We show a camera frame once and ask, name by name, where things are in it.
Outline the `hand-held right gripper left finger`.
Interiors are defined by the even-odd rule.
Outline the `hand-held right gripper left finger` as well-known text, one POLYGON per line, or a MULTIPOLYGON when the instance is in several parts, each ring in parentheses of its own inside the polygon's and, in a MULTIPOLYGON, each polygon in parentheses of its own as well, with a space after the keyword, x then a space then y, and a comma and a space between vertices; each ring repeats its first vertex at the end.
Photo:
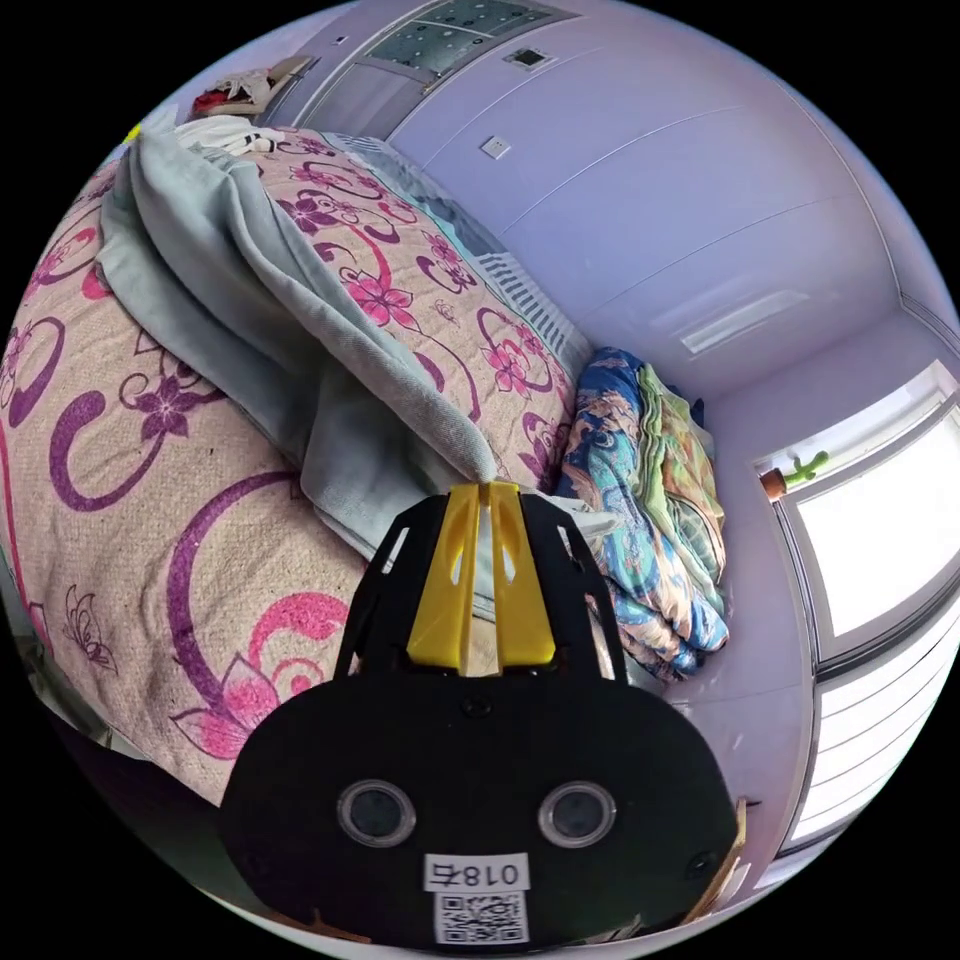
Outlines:
POLYGON ((480 507, 477 486, 459 485, 447 496, 406 647, 409 660, 418 668, 466 667, 480 507))

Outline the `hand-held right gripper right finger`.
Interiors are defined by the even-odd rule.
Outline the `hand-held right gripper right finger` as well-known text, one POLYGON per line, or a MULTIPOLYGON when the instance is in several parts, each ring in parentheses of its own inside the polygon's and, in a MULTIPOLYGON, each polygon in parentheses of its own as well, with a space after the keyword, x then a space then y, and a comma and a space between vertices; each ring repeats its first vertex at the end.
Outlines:
POLYGON ((527 533, 519 488, 488 487, 498 665, 529 670, 550 665, 555 642, 527 533))

